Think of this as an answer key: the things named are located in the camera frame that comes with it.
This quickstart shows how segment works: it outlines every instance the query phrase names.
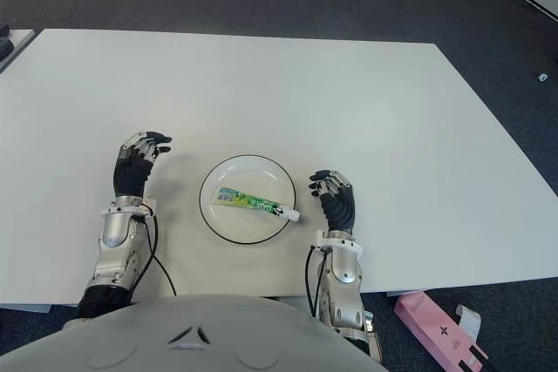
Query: green toothpaste tube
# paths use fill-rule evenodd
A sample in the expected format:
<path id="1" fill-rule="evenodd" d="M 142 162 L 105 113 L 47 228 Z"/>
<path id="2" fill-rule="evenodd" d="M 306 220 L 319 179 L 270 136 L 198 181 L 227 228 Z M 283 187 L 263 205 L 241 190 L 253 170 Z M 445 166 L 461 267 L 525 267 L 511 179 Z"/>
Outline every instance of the green toothpaste tube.
<path id="1" fill-rule="evenodd" d="M 287 205 L 274 202 L 272 200 L 265 200 L 254 195 L 242 193 L 235 189 L 222 187 L 215 194 L 215 204 L 240 206 L 243 208 L 262 209 L 268 213 L 272 213 L 279 218 L 285 220 L 298 221 L 300 213 L 290 208 Z"/>

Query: floor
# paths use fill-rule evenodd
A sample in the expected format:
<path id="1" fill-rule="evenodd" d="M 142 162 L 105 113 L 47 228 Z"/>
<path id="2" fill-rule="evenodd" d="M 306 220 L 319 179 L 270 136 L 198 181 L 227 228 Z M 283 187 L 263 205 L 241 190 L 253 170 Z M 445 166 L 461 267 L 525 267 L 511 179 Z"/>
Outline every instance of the floor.
<path id="1" fill-rule="evenodd" d="M 558 23 L 521 0 L 0 0 L 14 28 L 100 28 L 435 43 L 558 192 Z M 549 80 L 537 81 L 546 72 Z M 480 312 L 480 346 L 500 371 L 558 370 L 558 280 L 439 289 L 448 313 Z M 386 366 L 439 371 L 392 313 L 364 295 Z M 0 354 L 56 331 L 49 315 L 0 310 Z"/>

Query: white plate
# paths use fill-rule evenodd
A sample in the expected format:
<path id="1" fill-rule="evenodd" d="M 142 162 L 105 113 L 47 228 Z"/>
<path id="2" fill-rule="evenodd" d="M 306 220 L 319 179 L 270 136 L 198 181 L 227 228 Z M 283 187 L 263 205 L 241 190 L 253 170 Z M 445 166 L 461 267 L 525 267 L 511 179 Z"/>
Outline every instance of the white plate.
<path id="1" fill-rule="evenodd" d="M 244 155 L 220 163 L 206 177 L 200 190 L 200 210 L 209 228 L 223 239 L 254 244 L 278 234 L 289 223 L 258 209 L 213 203 L 215 192 L 228 187 L 240 192 L 295 207 L 295 186 L 275 161 Z"/>

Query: robot finger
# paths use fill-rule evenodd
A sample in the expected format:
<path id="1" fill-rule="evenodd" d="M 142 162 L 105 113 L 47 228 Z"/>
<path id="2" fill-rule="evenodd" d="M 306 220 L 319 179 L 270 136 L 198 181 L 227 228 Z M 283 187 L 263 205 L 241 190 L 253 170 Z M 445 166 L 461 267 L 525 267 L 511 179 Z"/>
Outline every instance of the robot finger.
<path id="1" fill-rule="evenodd" d="M 335 179 L 342 187 L 350 187 L 350 182 L 340 172 L 330 172 L 330 178 Z"/>
<path id="2" fill-rule="evenodd" d="M 336 178 L 327 177 L 325 179 L 328 188 L 337 195 L 341 191 L 341 183 Z"/>
<path id="3" fill-rule="evenodd" d="M 317 182 L 310 183 L 308 185 L 308 188 L 312 189 L 313 191 L 319 190 L 321 185 L 323 184 L 322 182 L 324 181 L 327 181 L 327 179 L 322 179 L 322 180 L 318 180 Z"/>
<path id="4" fill-rule="evenodd" d="M 127 150 L 128 148 L 131 148 L 133 145 L 135 145 L 138 141 L 146 137 L 147 133 L 145 131 L 136 132 L 132 135 L 132 137 L 126 140 L 126 142 L 122 145 L 122 149 Z"/>
<path id="5" fill-rule="evenodd" d="M 138 141 L 134 145 L 134 148 L 138 150 L 139 154 L 143 154 L 144 156 L 147 156 L 149 153 L 149 148 L 152 146 L 154 146 L 155 148 L 157 147 L 157 145 L 153 142 L 152 139 L 144 138 Z"/>
<path id="6" fill-rule="evenodd" d="M 315 174 L 310 176 L 310 180 L 316 182 L 318 180 L 324 180 L 328 176 L 330 176 L 331 170 L 318 170 Z"/>
<path id="7" fill-rule="evenodd" d="M 320 180 L 318 182 L 318 186 L 317 186 L 316 190 L 317 190 L 319 196 L 325 195 L 327 193 L 332 198 L 335 198 L 336 195 L 337 195 L 337 189 L 327 179 Z"/>
<path id="8" fill-rule="evenodd" d="M 166 135 L 160 134 L 155 131 L 146 132 L 146 136 L 149 139 L 152 139 L 155 144 L 170 143 L 173 140 L 171 137 L 167 137 Z"/>
<path id="9" fill-rule="evenodd" d="M 316 195 L 314 196 L 317 196 L 317 188 L 319 187 L 319 185 L 320 182 L 313 182 L 308 185 L 308 187 L 312 190 L 312 194 L 314 194 L 313 192 L 316 192 Z"/>
<path id="10" fill-rule="evenodd" d="M 159 156 L 160 150 L 157 145 L 152 141 L 149 143 L 149 147 L 146 149 L 146 155 L 144 157 L 145 160 L 151 161 L 152 163 L 157 159 Z"/>

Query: robotic hand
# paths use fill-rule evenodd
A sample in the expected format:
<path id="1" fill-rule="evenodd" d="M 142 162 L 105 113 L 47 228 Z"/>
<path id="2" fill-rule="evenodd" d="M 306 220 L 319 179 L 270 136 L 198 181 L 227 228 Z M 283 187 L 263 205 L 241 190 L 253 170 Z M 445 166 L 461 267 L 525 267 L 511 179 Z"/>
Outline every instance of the robotic hand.
<path id="1" fill-rule="evenodd" d="M 121 196 L 143 199 L 143 188 L 153 163 L 161 153 L 171 151 L 171 147 L 159 144 L 171 141 L 158 132 L 138 132 L 120 147 L 112 178 L 117 199 Z"/>
<path id="2" fill-rule="evenodd" d="M 153 210 L 143 203 L 144 186 L 155 160 L 170 151 L 160 144 L 171 140 L 158 132 L 138 132 L 120 147 L 113 175 L 116 200 L 104 212 L 99 258 L 78 305 L 78 319 L 125 307 L 132 299 L 146 266 L 141 260 L 148 238 L 146 218 L 153 216 Z"/>
<path id="3" fill-rule="evenodd" d="M 319 196 L 330 231 L 344 231 L 352 235 L 355 225 L 355 199 L 352 185 L 340 173 L 320 170 L 310 180 L 312 196 Z"/>
<path id="4" fill-rule="evenodd" d="M 321 170 L 310 176 L 312 195 L 319 197 L 328 232 L 318 231 L 317 250 L 325 253 L 318 267 L 320 321 L 333 327 L 366 354 L 370 353 L 360 298 L 362 248 L 352 237 L 355 200 L 352 185 L 340 173 Z"/>

